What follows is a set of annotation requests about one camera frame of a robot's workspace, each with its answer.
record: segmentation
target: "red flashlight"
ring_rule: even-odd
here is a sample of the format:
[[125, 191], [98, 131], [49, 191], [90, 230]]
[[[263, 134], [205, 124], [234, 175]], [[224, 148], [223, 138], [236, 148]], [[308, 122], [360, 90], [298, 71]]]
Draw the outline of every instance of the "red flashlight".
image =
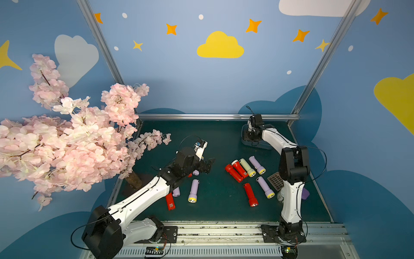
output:
[[238, 160], [234, 160], [231, 165], [238, 171], [238, 173], [241, 175], [241, 177], [246, 178], [249, 175], [246, 173], [246, 171], [243, 169], [241, 164], [238, 162]]
[[241, 182], [243, 181], [243, 177], [241, 177], [236, 170], [234, 170], [234, 168], [231, 165], [226, 165], [226, 171], [233, 176], [234, 179], [236, 179], [236, 181]]
[[250, 184], [249, 183], [244, 184], [243, 188], [246, 191], [247, 197], [249, 198], [250, 207], [255, 207], [259, 205], [259, 202], [256, 199], [255, 194], [253, 193], [253, 190]]
[[165, 199], [167, 200], [167, 208], [169, 211], [176, 208], [176, 205], [173, 199], [173, 194], [171, 192], [167, 196], [165, 196]]

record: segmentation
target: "yellow cloud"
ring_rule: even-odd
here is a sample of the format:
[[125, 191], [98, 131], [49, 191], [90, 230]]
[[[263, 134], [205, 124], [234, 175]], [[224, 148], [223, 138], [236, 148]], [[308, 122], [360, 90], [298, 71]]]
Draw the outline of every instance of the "yellow cloud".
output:
[[396, 77], [384, 78], [375, 86], [374, 94], [414, 134], [414, 74], [404, 80]]
[[210, 34], [206, 44], [200, 45], [197, 49], [197, 54], [203, 58], [239, 58], [243, 53], [244, 49], [238, 45], [237, 39], [227, 36], [222, 31]]

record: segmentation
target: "purple object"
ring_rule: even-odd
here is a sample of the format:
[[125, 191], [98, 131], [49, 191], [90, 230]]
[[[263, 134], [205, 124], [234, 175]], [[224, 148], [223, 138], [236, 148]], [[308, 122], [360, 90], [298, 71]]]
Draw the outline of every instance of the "purple object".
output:
[[198, 191], [198, 184], [200, 183], [199, 180], [194, 179], [193, 183], [191, 184], [191, 191], [190, 195], [188, 195], [188, 201], [191, 203], [197, 202], [197, 191]]
[[302, 190], [302, 200], [306, 200], [309, 197], [310, 193], [308, 190], [305, 189], [305, 187]]
[[256, 160], [254, 155], [249, 157], [249, 161], [253, 164], [253, 166], [256, 168], [259, 174], [264, 174], [266, 172], [266, 169], [260, 165], [260, 163]]
[[180, 196], [180, 187], [177, 187], [173, 190], [173, 197]]
[[263, 179], [263, 177], [259, 176], [256, 181], [260, 184], [260, 187], [265, 191], [265, 195], [268, 199], [274, 196], [274, 191], [272, 191], [267, 184], [267, 182]]

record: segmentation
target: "flashlight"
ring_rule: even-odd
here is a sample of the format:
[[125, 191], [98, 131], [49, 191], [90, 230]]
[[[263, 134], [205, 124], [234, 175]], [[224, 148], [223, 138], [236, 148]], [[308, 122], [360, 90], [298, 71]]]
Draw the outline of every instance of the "flashlight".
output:
[[244, 160], [244, 158], [240, 159], [240, 164], [247, 171], [247, 174], [250, 177], [253, 177], [256, 175], [256, 171], [250, 167], [249, 163], [247, 163], [247, 161]]
[[240, 165], [238, 160], [234, 160], [231, 165], [238, 171], [238, 173], [241, 175], [241, 177], [246, 178], [249, 175], [246, 173], [246, 171], [243, 169], [243, 167]]
[[173, 190], [173, 197], [180, 196], [180, 187], [177, 187]]
[[197, 191], [198, 191], [198, 184], [200, 183], [199, 180], [194, 179], [193, 183], [191, 184], [190, 195], [188, 195], [188, 201], [191, 203], [197, 202]]
[[167, 200], [167, 208], [169, 211], [176, 208], [176, 205], [174, 203], [173, 195], [169, 193], [167, 196], [165, 196], [165, 199]]
[[263, 179], [263, 177], [259, 176], [256, 181], [260, 184], [260, 187], [265, 191], [265, 195], [268, 199], [274, 196], [274, 192], [270, 189], [269, 185]]
[[244, 190], [246, 191], [247, 197], [249, 198], [249, 204], [250, 207], [255, 207], [259, 205], [258, 200], [256, 199], [252, 187], [250, 186], [250, 183], [246, 183], [243, 185]]
[[234, 170], [234, 168], [231, 165], [227, 165], [226, 166], [226, 171], [233, 176], [234, 179], [236, 179], [236, 181], [241, 182], [243, 181], [243, 177], [241, 177], [236, 170]]
[[259, 174], [264, 174], [266, 172], [266, 169], [260, 165], [260, 163], [256, 160], [254, 155], [249, 157], [249, 161], [253, 164], [253, 166], [256, 168]]

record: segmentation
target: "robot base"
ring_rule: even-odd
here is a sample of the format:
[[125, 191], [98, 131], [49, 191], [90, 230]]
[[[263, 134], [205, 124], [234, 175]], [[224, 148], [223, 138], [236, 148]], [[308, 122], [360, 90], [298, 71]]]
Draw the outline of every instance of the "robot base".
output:
[[302, 229], [302, 221], [286, 223], [282, 218], [279, 226], [262, 225], [263, 241], [265, 243], [305, 243], [306, 237]]

